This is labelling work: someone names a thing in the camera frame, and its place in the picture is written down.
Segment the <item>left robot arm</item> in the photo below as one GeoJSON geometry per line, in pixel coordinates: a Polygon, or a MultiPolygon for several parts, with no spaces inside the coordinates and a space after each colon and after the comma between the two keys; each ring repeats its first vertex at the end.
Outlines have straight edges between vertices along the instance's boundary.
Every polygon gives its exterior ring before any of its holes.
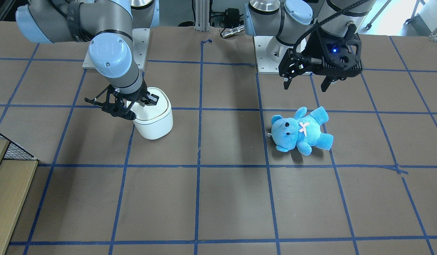
{"type": "Polygon", "coordinates": [[[249,0],[243,13],[247,35],[272,36],[287,47],[278,54],[279,76],[288,89],[307,72],[330,84],[360,75],[362,42],[358,30],[374,0],[249,0]]]}

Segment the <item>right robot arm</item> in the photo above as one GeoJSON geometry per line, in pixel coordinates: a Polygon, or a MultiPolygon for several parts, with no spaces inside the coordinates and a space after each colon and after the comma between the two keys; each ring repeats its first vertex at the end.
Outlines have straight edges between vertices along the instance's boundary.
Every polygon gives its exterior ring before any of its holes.
{"type": "Polygon", "coordinates": [[[87,103],[114,117],[135,120],[132,106],[155,106],[134,59],[134,28],[159,25],[157,0],[31,0],[16,10],[21,33],[34,43],[89,42],[95,69],[105,76],[106,100],[87,103]]]}

